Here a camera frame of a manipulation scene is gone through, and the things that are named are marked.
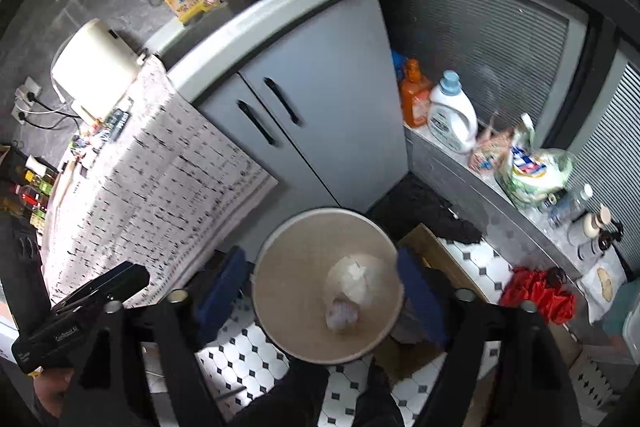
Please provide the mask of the person left hand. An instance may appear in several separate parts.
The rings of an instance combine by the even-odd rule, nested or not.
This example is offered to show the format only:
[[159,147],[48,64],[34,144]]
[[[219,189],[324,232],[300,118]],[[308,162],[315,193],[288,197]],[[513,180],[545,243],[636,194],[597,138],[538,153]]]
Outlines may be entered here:
[[71,367],[45,369],[34,379],[35,395],[43,408],[59,418],[62,413],[66,391],[74,376]]

